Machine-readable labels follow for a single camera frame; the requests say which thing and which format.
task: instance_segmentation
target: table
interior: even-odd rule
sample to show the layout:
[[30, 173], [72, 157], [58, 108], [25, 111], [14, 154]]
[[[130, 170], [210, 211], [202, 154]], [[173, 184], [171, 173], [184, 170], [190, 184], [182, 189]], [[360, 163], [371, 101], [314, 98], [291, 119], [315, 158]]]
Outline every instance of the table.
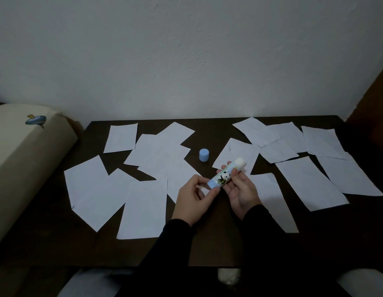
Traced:
[[[116, 168], [138, 180], [152, 180], [124, 165], [130, 151], [103, 154], [110, 125], [138, 122], [142, 133], [157, 134], [176, 121], [195, 130], [182, 145], [191, 148], [185, 160], [201, 175], [211, 178], [212, 165], [230, 137], [248, 143], [233, 123], [244, 118], [178, 119], [141, 121], [95, 121], [76, 142], [58, 169], [50, 176], [0, 244], [0, 265], [38, 266], [135, 266], [155, 242], [151, 239], [117, 240], [121, 208], [98, 232], [82, 221], [70, 207], [63, 171], [100, 155], [108, 173]], [[337, 116], [267, 117], [264, 124], [294, 122], [295, 125], [335, 128], [344, 147], [383, 192], [383, 156], [360, 138]], [[210, 151], [208, 162], [200, 162], [199, 150]], [[309, 155], [323, 171], [315, 156]], [[300, 231], [289, 234], [303, 248], [325, 263], [340, 269], [370, 267], [383, 271], [383, 197], [346, 195], [350, 205], [310, 212], [274, 164], [259, 155], [252, 174], [273, 173]], [[167, 197], [166, 219], [174, 209]], [[232, 214], [222, 191], [207, 214], [195, 225], [191, 266], [241, 266], [244, 262], [238, 219]]]

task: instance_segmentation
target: textured wall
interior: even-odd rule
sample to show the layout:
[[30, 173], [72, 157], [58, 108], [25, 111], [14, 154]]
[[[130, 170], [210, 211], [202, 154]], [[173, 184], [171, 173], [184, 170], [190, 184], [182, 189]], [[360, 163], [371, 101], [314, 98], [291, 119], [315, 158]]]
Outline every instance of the textured wall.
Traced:
[[0, 0], [0, 101], [99, 119], [336, 114], [383, 68], [383, 0]]

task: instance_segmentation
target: black sleeve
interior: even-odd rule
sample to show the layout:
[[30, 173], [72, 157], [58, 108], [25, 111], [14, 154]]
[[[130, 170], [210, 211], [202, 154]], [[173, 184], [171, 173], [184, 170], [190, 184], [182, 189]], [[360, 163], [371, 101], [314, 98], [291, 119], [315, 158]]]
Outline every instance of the black sleeve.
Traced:
[[171, 292], [185, 281], [193, 230], [185, 221], [170, 220], [163, 232], [135, 269], [130, 282], [123, 285], [116, 297], [130, 292]]
[[263, 205], [250, 209], [241, 223], [246, 254], [245, 276], [263, 295], [349, 296], [330, 272], [297, 246]]

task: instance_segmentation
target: glue stick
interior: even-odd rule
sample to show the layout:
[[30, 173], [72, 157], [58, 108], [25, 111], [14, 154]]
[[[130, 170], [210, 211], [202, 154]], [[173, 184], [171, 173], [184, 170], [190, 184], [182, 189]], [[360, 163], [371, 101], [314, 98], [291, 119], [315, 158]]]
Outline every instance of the glue stick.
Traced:
[[208, 186], [213, 189], [214, 187], [221, 188], [224, 184], [231, 179], [231, 171], [237, 168], [241, 171], [246, 166], [246, 161], [242, 157], [238, 157], [236, 160], [231, 162], [227, 167], [221, 170], [214, 178], [208, 181]]

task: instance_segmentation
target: person's right hand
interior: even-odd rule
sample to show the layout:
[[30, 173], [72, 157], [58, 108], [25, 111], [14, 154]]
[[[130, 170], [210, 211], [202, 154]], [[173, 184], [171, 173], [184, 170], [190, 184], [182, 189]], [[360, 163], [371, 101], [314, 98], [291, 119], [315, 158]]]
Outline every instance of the person's right hand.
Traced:
[[238, 172], [237, 169], [231, 171], [231, 180], [223, 185], [224, 191], [230, 199], [231, 208], [238, 218], [244, 219], [245, 214], [253, 206], [261, 204], [258, 196], [258, 190], [253, 182], [245, 175], [244, 172]]

